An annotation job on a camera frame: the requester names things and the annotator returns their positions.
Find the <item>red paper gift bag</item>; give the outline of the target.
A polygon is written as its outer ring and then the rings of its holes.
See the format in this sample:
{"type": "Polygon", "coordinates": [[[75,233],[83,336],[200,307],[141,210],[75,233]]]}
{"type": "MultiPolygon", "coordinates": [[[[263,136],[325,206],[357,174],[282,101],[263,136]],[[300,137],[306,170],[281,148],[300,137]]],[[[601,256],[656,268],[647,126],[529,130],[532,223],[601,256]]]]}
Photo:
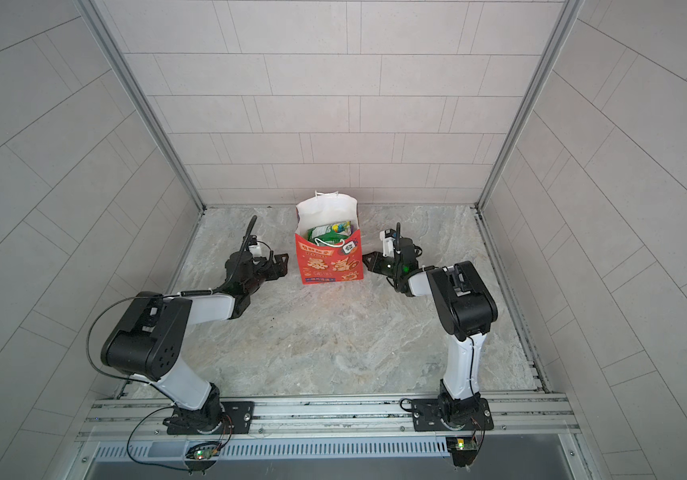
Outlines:
{"type": "Polygon", "coordinates": [[[363,279],[363,245],[357,200],[339,193],[319,193],[297,205],[296,249],[303,284],[349,282],[363,279]],[[353,234],[340,247],[317,246],[307,240],[314,227],[349,221],[353,234]]]}

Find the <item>green snack packet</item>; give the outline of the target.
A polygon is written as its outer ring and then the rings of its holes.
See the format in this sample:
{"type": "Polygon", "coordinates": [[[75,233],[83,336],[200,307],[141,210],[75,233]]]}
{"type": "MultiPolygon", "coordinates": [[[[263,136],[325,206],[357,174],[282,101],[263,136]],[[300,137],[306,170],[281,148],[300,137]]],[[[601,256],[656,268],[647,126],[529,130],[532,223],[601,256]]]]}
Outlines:
{"type": "Polygon", "coordinates": [[[353,234],[351,222],[343,221],[314,227],[308,231],[307,240],[317,246],[340,247],[353,234]]]}

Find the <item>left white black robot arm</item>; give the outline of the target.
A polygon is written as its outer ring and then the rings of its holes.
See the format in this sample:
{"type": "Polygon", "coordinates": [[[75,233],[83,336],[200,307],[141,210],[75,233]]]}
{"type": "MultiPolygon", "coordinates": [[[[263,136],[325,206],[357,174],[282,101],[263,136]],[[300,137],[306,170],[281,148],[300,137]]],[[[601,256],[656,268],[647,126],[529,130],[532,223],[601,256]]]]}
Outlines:
{"type": "Polygon", "coordinates": [[[173,401],[174,414],[164,421],[169,434],[217,431],[227,420],[220,390],[181,358],[187,327],[240,318],[265,282],[288,274],[289,259],[273,253],[255,257],[243,250],[227,261],[221,287],[174,296],[139,293],[102,347],[101,362],[131,380],[151,383],[173,401]]]}

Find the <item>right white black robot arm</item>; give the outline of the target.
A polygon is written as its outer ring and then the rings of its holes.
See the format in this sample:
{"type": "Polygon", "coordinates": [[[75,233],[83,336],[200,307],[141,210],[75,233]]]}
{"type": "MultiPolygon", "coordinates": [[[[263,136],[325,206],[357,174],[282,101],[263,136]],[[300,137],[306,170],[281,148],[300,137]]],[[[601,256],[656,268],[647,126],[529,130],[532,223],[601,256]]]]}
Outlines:
{"type": "Polygon", "coordinates": [[[407,297],[431,297],[449,335],[439,405],[443,421],[460,424],[485,410],[477,376],[485,338],[499,317],[497,304],[473,263],[421,267],[423,249],[399,230],[387,229],[379,238],[383,251],[363,256],[367,270],[385,276],[395,291],[407,297]]]}

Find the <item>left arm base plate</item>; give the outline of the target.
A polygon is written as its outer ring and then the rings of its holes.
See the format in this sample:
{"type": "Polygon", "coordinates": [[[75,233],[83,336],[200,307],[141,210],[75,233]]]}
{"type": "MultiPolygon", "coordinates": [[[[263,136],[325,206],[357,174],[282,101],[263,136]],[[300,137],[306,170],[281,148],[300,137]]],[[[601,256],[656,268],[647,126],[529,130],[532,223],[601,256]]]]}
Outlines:
{"type": "Polygon", "coordinates": [[[196,411],[175,406],[174,414],[163,424],[169,435],[247,434],[254,410],[251,401],[211,402],[196,411]]]}

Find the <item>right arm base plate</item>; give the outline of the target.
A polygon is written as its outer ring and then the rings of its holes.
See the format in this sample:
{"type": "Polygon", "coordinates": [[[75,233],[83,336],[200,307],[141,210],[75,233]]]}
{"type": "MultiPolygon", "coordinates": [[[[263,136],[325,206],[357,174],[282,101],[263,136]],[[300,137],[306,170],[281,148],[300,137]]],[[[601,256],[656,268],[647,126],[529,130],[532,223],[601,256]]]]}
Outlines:
{"type": "Polygon", "coordinates": [[[487,399],[475,395],[464,400],[439,396],[411,399],[413,428],[417,432],[491,431],[495,429],[487,399]]]}

